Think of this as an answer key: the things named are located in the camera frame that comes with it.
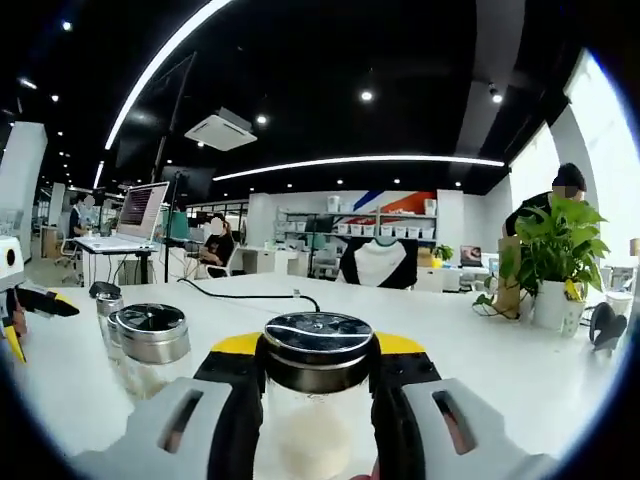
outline white chair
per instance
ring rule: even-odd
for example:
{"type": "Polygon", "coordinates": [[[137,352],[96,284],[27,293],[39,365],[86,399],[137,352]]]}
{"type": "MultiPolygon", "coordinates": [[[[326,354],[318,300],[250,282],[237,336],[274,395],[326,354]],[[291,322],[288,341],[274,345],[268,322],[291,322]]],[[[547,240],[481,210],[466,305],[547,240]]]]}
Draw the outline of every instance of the white chair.
{"type": "Polygon", "coordinates": [[[213,275],[211,275],[209,273],[209,271],[211,269],[213,270],[219,270],[221,272],[224,272],[224,276],[225,277],[230,277],[231,276],[231,265],[233,264],[233,259],[236,256],[236,253],[238,252],[238,247],[240,245],[238,243],[234,243],[233,244],[233,251],[231,252],[231,255],[229,256],[229,261],[227,262],[227,264],[224,267],[219,267],[218,265],[207,265],[207,264],[201,264],[200,268],[204,268],[204,271],[207,273],[207,277],[208,278],[219,278],[219,277],[214,277],[213,275]]]}

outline ceiling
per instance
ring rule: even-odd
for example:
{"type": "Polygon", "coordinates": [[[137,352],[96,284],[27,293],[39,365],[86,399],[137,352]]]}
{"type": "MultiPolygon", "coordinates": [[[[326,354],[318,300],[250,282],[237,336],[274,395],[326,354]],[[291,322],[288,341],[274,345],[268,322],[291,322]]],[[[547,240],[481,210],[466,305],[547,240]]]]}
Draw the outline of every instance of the ceiling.
{"type": "MultiPolygon", "coordinates": [[[[116,168],[119,140],[110,151],[104,145],[146,65],[206,2],[155,0],[153,9],[126,0],[51,1],[38,8],[24,3],[16,17],[23,22],[2,32],[4,44],[16,48],[0,78],[0,107],[6,110],[0,128],[16,119],[46,125],[42,182],[70,178],[91,188],[100,161],[100,185],[109,189],[149,181],[160,137],[168,132],[153,121],[134,124],[145,112],[151,119],[167,117],[175,97],[143,91],[122,132],[134,125],[152,141],[126,167],[116,168]],[[61,28],[64,20],[73,24],[71,32],[61,28]],[[20,86],[20,76],[38,89],[20,86]],[[52,94],[59,95],[57,103],[52,94]]],[[[557,5],[234,0],[188,37],[152,81],[158,85],[196,52],[162,164],[214,167],[216,175],[375,154],[458,155],[508,164],[541,123],[553,121],[566,105],[562,87],[580,46],[557,5]],[[492,102],[489,83],[503,94],[501,104],[492,102]],[[374,95],[369,103],[360,100],[364,89],[374,95]],[[258,141],[220,152],[184,138],[220,107],[252,122],[258,141]],[[266,125],[256,123],[259,114],[267,116],[266,125]]],[[[432,190],[456,188],[455,182],[466,193],[485,194],[507,172],[434,162],[325,165],[212,182],[211,200],[225,193],[246,198],[250,188],[432,190]]]]}

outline green plant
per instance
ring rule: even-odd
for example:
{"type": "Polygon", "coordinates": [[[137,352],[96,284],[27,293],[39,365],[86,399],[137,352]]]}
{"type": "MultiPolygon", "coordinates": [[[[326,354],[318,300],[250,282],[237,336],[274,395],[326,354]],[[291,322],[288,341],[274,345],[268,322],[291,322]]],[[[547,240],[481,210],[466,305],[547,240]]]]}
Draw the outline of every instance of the green plant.
{"type": "Polygon", "coordinates": [[[449,245],[438,245],[433,251],[433,254],[441,258],[443,262],[447,262],[453,258],[453,248],[449,245]]]}
{"type": "MultiPolygon", "coordinates": [[[[595,208],[586,202],[576,202],[553,195],[551,214],[540,208],[527,208],[531,216],[516,220],[516,233],[522,241],[520,268],[516,251],[502,252],[499,275],[508,279],[515,274],[520,288],[532,296],[544,280],[582,284],[584,295],[588,285],[601,291],[602,278],[596,258],[603,258],[609,248],[596,238],[599,222],[606,222],[595,208]]],[[[490,305],[493,297],[480,295],[476,304],[490,305]]]]}

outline white flower pot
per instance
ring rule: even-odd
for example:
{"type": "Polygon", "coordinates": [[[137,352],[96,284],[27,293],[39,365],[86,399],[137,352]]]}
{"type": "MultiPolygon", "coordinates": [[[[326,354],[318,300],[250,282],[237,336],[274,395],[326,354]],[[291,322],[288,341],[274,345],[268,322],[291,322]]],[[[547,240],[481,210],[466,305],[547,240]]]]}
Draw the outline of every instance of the white flower pot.
{"type": "Polygon", "coordinates": [[[534,302],[533,324],[549,330],[560,331],[567,299],[564,296],[564,282],[544,281],[538,288],[534,302]]]}
{"type": "Polygon", "coordinates": [[[580,318],[582,318],[582,312],[584,311],[584,302],[572,302],[566,300],[564,320],[562,322],[562,336],[566,338],[573,337],[578,331],[578,325],[580,325],[580,318]]]}

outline black object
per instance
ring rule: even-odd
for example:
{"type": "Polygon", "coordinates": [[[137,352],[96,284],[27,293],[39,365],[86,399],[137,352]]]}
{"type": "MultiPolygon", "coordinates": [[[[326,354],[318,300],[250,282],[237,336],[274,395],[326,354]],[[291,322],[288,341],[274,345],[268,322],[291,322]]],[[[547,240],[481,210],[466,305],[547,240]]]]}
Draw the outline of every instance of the black object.
{"type": "Polygon", "coordinates": [[[591,314],[589,326],[589,340],[593,343],[593,350],[615,350],[626,328],[627,318],[624,315],[616,315],[606,302],[599,303],[591,314]]]}
{"type": "MultiPolygon", "coordinates": [[[[370,241],[370,238],[351,238],[349,240],[347,249],[340,259],[340,271],[347,283],[360,285],[355,253],[370,241]]],[[[404,247],[406,255],[391,275],[378,285],[379,287],[405,289],[415,285],[418,281],[418,241],[398,240],[398,242],[404,247]]]]}
{"type": "Polygon", "coordinates": [[[109,282],[94,282],[89,289],[89,296],[91,298],[96,298],[99,293],[120,295],[120,287],[109,282]]]}

